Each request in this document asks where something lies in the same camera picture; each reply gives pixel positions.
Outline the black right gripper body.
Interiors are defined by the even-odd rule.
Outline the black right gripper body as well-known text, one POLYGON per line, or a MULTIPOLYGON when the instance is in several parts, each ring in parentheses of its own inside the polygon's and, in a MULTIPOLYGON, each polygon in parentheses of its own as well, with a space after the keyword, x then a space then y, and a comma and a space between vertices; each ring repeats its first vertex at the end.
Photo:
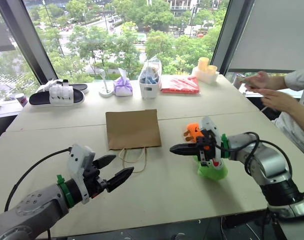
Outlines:
POLYGON ((202 130, 196 137, 196 148, 198 149, 198 160, 202 166, 213 165, 216 157, 216 138, 212 130, 202 130))

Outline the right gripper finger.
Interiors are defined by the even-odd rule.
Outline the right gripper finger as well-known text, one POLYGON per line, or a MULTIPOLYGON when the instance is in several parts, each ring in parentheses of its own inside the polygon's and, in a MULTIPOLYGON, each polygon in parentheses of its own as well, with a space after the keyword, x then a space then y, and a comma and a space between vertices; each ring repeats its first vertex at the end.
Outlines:
POLYGON ((192 149, 170 149, 170 152, 181 156, 197 156, 198 150, 192 149))
POLYGON ((197 146, 195 143, 180 143, 172 146, 170 151, 195 151, 197 146))

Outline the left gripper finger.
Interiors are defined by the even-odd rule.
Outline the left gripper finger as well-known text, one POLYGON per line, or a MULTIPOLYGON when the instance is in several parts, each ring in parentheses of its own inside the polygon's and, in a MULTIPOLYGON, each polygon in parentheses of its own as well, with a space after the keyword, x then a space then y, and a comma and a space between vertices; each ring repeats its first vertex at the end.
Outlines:
POLYGON ((109 165, 114 159, 116 158, 116 155, 114 154, 108 154, 104 155, 92 162, 92 165, 97 169, 102 169, 109 165))
POLYGON ((122 185, 133 173, 134 167, 127 167, 116 173, 111 179, 107 180, 106 191, 112 192, 122 185))

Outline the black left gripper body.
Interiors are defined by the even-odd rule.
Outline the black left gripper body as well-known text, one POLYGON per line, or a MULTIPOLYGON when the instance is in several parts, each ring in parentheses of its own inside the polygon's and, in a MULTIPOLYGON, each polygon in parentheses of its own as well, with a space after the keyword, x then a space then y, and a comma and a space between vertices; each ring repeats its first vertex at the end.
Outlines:
POLYGON ((103 191, 110 192, 108 189, 108 182, 102 179, 100 176, 100 170, 94 165, 91 165, 89 169, 86 169, 83 173, 84 184, 88 191, 90 198, 95 198, 103 191))

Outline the person's left hand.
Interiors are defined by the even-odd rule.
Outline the person's left hand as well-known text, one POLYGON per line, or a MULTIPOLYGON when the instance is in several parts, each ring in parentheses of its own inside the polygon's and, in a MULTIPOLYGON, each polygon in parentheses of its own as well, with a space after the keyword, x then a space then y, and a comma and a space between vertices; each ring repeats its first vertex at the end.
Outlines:
POLYGON ((262 95, 261 101, 266 107, 280 112, 291 112, 297 104, 296 99, 280 91, 259 89, 258 92, 262 95))

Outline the person's right hand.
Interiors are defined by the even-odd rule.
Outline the person's right hand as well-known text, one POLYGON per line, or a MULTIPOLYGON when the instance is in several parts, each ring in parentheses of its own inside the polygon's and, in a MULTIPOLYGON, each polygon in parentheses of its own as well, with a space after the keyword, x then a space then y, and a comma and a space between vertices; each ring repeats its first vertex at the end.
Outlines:
POLYGON ((265 89, 269 84, 269 76, 266 72, 260 71, 256 75, 245 77, 243 82, 249 90, 265 89))

